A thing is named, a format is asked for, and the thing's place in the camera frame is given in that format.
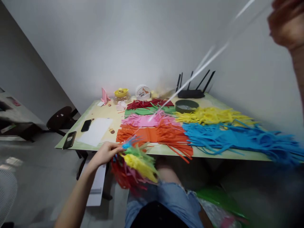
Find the green bowl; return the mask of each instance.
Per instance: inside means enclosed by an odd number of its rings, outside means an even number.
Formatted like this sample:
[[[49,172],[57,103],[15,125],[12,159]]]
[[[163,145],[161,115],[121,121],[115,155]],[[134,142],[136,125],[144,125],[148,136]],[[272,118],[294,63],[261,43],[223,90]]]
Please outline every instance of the green bowl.
[[[199,104],[191,100],[179,100],[175,102],[175,110],[180,113],[191,113],[199,107]]]

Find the black phone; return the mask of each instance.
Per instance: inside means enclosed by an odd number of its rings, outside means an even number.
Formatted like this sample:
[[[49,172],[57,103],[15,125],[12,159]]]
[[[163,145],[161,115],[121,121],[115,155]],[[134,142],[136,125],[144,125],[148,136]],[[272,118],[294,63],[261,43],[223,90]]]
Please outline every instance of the black phone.
[[[68,149],[70,147],[73,146],[74,140],[76,137],[76,132],[70,132],[68,133],[67,137],[66,137],[66,141],[64,142],[63,148],[62,149]]]
[[[89,130],[89,127],[90,127],[90,125],[91,125],[91,122],[92,122],[92,120],[86,120],[86,121],[83,123],[81,132],[88,131],[88,130]]]

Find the table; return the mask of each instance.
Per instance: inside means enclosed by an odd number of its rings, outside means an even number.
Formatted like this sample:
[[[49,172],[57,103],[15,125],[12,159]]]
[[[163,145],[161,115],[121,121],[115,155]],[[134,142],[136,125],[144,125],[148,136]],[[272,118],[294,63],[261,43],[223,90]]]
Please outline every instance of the table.
[[[180,100],[179,98],[175,97],[172,99],[172,102],[175,103],[177,100]],[[212,97],[210,94],[205,93],[205,97],[201,99],[190,99],[199,104],[201,108],[207,108],[207,107],[218,107],[220,109],[229,109],[227,105],[220,102],[219,100]],[[113,101],[109,101],[104,106],[97,106],[97,104],[100,102],[100,100],[94,101],[91,106],[85,111],[85,113],[79,118],[79,120],[74,124],[74,126],[68,131],[76,131],[76,138],[74,141],[74,144],[71,148],[71,150],[91,150],[91,151],[97,151],[103,142],[110,141],[110,142],[116,142],[116,135],[117,131],[120,128],[121,120],[124,119],[124,112],[120,112],[116,110],[115,105],[113,104]],[[111,118],[113,119],[113,122],[109,128],[109,130],[105,133],[102,139],[100,139],[100,143],[98,146],[94,147],[85,143],[78,142],[77,139],[81,137],[83,132],[81,132],[81,128],[83,123],[88,119],[96,119],[96,118]],[[55,146],[55,148],[62,149],[63,144],[66,140],[67,134],[60,140],[60,142]],[[154,147],[151,148],[149,151],[149,154],[153,155],[173,155],[178,156],[174,151],[172,151],[168,146],[166,145],[159,145],[158,143],[151,143],[151,145],[154,145]],[[238,150],[234,149],[244,155],[240,155],[231,151],[225,151],[221,155],[208,155],[204,152],[200,151],[197,148],[193,148],[193,157],[201,157],[201,158],[219,158],[219,159],[233,159],[233,160],[251,160],[251,161],[270,161],[265,154],[254,152],[254,151],[244,151],[244,150]]]

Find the ripped jeans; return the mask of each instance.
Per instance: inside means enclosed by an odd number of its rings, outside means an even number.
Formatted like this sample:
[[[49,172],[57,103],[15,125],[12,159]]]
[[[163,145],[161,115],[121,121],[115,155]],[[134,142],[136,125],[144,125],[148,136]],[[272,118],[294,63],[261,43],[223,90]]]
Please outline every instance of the ripped jeans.
[[[202,228],[198,213],[200,203],[192,191],[185,192],[184,188],[176,183],[162,183],[158,186],[147,185],[148,189],[141,192],[140,198],[129,193],[125,228],[130,228],[140,209],[150,202],[158,201],[177,215],[188,227]]]

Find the person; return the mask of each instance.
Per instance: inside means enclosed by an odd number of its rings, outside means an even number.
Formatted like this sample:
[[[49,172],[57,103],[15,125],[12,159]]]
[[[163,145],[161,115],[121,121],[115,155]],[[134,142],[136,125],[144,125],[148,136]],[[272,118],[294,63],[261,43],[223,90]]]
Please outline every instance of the person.
[[[270,35],[291,55],[304,113],[304,1],[275,0],[272,8],[268,17]]]
[[[303,105],[304,1],[275,0],[272,7],[273,12],[268,17],[270,35],[275,43],[290,52]],[[116,143],[102,145],[74,187],[55,223],[56,228],[80,227],[97,168],[122,150]],[[182,188],[173,169],[164,160],[156,163],[156,169],[160,173],[160,185],[148,186],[148,191],[139,198],[129,196],[125,227],[212,227],[205,214],[203,224],[200,222],[201,207],[195,194]]]
[[[83,171],[70,197],[60,213],[55,227],[80,227],[86,202],[99,166],[106,164],[123,149],[116,143],[105,142]],[[203,227],[199,212],[201,206],[192,191],[186,192],[181,181],[161,157],[155,167],[160,183],[147,185],[139,197],[128,197],[125,227]],[[205,227],[213,227],[207,215],[202,215]]]

